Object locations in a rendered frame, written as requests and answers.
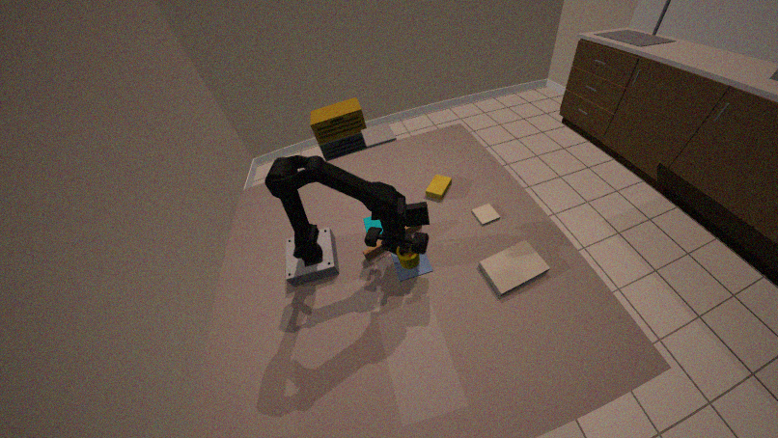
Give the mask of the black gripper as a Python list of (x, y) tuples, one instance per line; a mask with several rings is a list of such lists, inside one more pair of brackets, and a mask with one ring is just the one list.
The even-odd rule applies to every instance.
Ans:
[(415, 233), (412, 238), (410, 233), (405, 233), (403, 226), (394, 233), (388, 233), (382, 228), (370, 227), (365, 237), (365, 243), (367, 246), (375, 247), (377, 240), (382, 240), (382, 249), (389, 251), (397, 255), (397, 247), (400, 246), (399, 253), (402, 256), (404, 253), (411, 251), (415, 254), (424, 255), (427, 252), (429, 235), (427, 233)]

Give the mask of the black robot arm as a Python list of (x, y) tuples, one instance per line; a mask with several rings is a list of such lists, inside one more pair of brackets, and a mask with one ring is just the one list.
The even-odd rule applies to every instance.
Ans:
[[(297, 172), (298, 169), (305, 170)], [(392, 185), (370, 182), (335, 166), (320, 156), (279, 157), (274, 160), (264, 181), (270, 193), (279, 198), (294, 231), (293, 256), (303, 259), (305, 266), (322, 262), (322, 249), (317, 243), (317, 225), (309, 224), (297, 189), (312, 182), (334, 188), (362, 202), (372, 212), (372, 220), (380, 220), (388, 233), (402, 226), (430, 224), (427, 202), (406, 204), (405, 196)], [(403, 222), (402, 222), (403, 221)]]

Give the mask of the long wooden plank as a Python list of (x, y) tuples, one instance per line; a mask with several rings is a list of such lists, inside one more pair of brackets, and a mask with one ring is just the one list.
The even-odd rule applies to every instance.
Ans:
[[(414, 226), (414, 227), (405, 226), (404, 228), (405, 228), (405, 233), (413, 234), (418, 230), (420, 230), (422, 226)], [(375, 257), (379, 256), (380, 254), (386, 251), (382, 249), (381, 241), (382, 240), (378, 241), (375, 247), (369, 247), (368, 249), (363, 251), (364, 257), (367, 260), (367, 262), (369, 262), (370, 260), (374, 259)]]

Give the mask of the yellow cup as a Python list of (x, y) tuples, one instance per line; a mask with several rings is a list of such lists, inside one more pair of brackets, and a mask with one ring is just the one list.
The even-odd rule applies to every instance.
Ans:
[[(411, 246), (412, 246), (412, 244), (411, 244)], [(397, 250), (396, 250), (398, 259), (400, 261), (400, 264), (405, 269), (413, 268), (413, 267), (417, 266), (420, 263), (420, 255), (413, 253), (411, 251), (411, 246), (409, 248), (409, 252), (408, 253), (404, 253), (402, 256), (399, 253), (400, 246), (398, 246)], [(412, 255), (412, 257), (409, 257), (409, 255)]]

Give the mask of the beige flat square tile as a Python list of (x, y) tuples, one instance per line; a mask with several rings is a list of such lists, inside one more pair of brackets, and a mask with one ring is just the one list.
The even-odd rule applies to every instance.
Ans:
[(472, 212), (482, 226), (500, 219), (499, 214), (490, 204), (478, 206), (472, 209)]

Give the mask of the yellow rectangular block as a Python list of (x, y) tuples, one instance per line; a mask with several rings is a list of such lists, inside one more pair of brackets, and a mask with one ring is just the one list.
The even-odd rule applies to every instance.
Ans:
[(435, 177), (431, 180), (431, 184), (426, 190), (426, 196), (441, 201), (448, 188), (450, 188), (451, 184), (452, 178), (435, 175)]

